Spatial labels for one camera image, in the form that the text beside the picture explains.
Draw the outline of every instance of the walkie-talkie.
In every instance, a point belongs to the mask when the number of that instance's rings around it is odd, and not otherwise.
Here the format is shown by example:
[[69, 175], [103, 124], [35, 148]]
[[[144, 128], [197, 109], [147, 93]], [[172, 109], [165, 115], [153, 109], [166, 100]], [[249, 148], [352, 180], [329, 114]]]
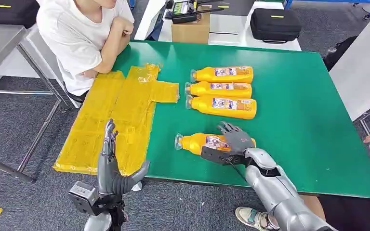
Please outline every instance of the walkie-talkie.
[[218, 2], [218, 1], [223, 1], [223, 0], [207, 0], [207, 1], [188, 0], [188, 1], [176, 2], [172, 10], [172, 23], [179, 24], [179, 23], [194, 22], [197, 20], [197, 15], [199, 13], [223, 11], [224, 8], [215, 8], [215, 9], [208, 9], [208, 10], [201, 10], [201, 11], [197, 10], [198, 5], [200, 4]]

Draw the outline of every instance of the metal table leg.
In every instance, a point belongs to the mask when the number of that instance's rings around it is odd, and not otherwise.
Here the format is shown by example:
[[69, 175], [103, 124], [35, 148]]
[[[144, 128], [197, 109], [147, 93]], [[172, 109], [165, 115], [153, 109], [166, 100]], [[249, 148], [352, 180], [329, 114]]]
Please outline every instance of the metal table leg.
[[67, 102], [64, 100], [64, 98], [59, 94], [59, 92], [54, 88], [54, 86], [51, 84], [49, 79], [43, 74], [43, 72], [39, 69], [39, 67], [36, 65], [35, 61], [30, 57], [30, 55], [27, 53], [27, 51], [22, 47], [21, 44], [18, 44], [16, 48], [19, 50], [19, 52], [22, 54], [22, 56], [26, 59], [26, 61], [30, 64], [30, 66], [36, 71], [36, 73], [39, 75], [40, 79], [44, 82], [44, 84], [47, 86], [47, 88], [50, 91], [10, 91], [10, 90], [0, 90], [0, 93], [4, 94], [23, 94], [23, 95], [55, 95], [57, 100], [55, 104], [53, 105], [51, 111], [49, 112], [49, 115], [46, 117], [46, 120], [44, 121], [42, 127], [40, 128], [36, 138], [32, 142], [32, 145], [30, 146], [28, 152], [24, 156], [21, 164], [19, 165], [18, 169], [12, 169], [11, 167], [3, 164], [0, 162], [0, 170], [7, 172], [16, 178], [20, 178], [28, 183], [33, 181], [33, 178], [24, 174], [23, 171], [25, 170], [25, 167], [27, 163], [29, 162], [33, 152], [35, 151], [39, 141], [41, 140], [47, 126], [49, 125], [51, 119], [53, 118], [54, 113], [56, 112], [56, 109], [59, 107], [60, 103], [64, 103], [66, 106], [65, 110], [68, 110], [70, 107], [67, 104]]
[[11, 174], [12, 176], [16, 177], [16, 178], [20, 178], [28, 183], [31, 183], [33, 181], [33, 178], [31, 178], [30, 176], [24, 174], [24, 173], [21, 173], [21, 172], [18, 172], [16, 171], [15, 169], [7, 166], [7, 165], [4, 165], [3, 163], [0, 162], [0, 170], [6, 172], [6, 173], [9, 173]]
[[30, 64], [30, 66], [33, 68], [33, 70], [36, 71], [40, 79], [44, 82], [44, 84], [47, 86], [47, 88], [53, 92], [53, 94], [56, 96], [57, 99], [61, 100], [67, 109], [69, 109], [69, 105], [66, 103], [64, 98], [59, 94], [59, 92], [54, 88], [54, 86], [51, 84], [49, 79], [43, 74], [43, 72], [40, 70], [40, 68], [36, 65], [35, 61], [30, 57], [29, 53], [24, 49], [22, 44], [18, 44], [17, 47], [18, 51], [22, 54], [22, 56], [26, 59], [26, 61]]

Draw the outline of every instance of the cardboard box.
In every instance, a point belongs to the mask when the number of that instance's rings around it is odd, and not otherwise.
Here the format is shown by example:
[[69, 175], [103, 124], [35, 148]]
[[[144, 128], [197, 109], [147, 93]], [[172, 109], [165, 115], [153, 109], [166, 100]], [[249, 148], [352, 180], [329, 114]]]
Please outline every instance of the cardboard box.
[[200, 14], [200, 20], [191, 23], [172, 24], [172, 41], [208, 44], [211, 14]]

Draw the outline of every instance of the green table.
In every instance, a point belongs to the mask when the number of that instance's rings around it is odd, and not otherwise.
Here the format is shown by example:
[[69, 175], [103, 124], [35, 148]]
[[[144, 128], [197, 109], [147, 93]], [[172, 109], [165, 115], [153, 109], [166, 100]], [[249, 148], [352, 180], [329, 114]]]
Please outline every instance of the green table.
[[[219, 134], [221, 120], [247, 131], [267, 150], [300, 192], [370, 198], [370, 160], [318, 53], [230, 46], [134, 41], [113, 70], [147, 62], [162, 66], [158, 80], [178, 82], [177, 104], [157, 103], [147, 159], [148, 177], [247, 186], [231, 166], [174, 149], [177, 133]], [[252, 120], [185, 109], [184, 84], [191, 69], [251, 65]]]

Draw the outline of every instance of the black bag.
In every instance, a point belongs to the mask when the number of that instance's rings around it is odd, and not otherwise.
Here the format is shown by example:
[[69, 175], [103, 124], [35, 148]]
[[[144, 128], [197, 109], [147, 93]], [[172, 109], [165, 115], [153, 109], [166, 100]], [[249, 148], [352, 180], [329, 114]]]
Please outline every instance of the black bag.
[[250, 26], [255, 39], [274, 43], [295, 40], [302, 28], [293, 11], [263, 8], [253, 11]]
[[323, 58], [324, 64], [328, 71], [330, 71], [334, 65], [338, 62], [341, 56], [348, 50], [351, 44], [355, 41], [358, 36], [352, 36], [344, 40], [343, 42], [339, 42], [335, 45], [337, 49], [334, 53], [328, 54], [326, 57]]
[[0, 0], [0, 24], [29, 28], [36, 23], [39, 7], [36, 0]]

